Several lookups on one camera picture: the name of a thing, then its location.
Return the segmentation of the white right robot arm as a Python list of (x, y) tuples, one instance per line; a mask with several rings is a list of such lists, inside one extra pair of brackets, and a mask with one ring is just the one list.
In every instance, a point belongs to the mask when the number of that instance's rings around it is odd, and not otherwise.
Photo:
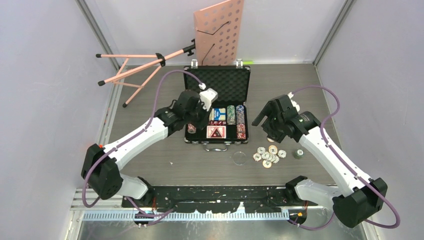
[(252, 122), (261, 126), (267, 138), (281, 143), (289, 137), (309, 151), (336, 183), (330, 187), (298, 176), (286, 183), (285, 198), (291, 205), (309, 201), (335, 214), (346, 227), (353, 228), (379, 212), (388, 186), (382, 178), (371, 178), (360, 170), (334, 143), (309, 111), (299, 112), (289, 95), (269, 100)]

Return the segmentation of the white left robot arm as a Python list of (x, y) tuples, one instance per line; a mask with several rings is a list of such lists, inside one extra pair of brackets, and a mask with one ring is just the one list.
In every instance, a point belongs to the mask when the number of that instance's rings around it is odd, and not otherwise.
[(199, 93), (183, 91), (172, 104), (156, 110), (143, 125), (105, 146), (91, 145), (85, 154), (81, 176), (99, 199), (115, 195), (130, 197), (141, 207), (153, 202), (153, 193), (146, 181), (121, 173), (124, 166), (151, 145), (166, 139), (191, 124), (204, 128), (218, 93), (209, 88)]

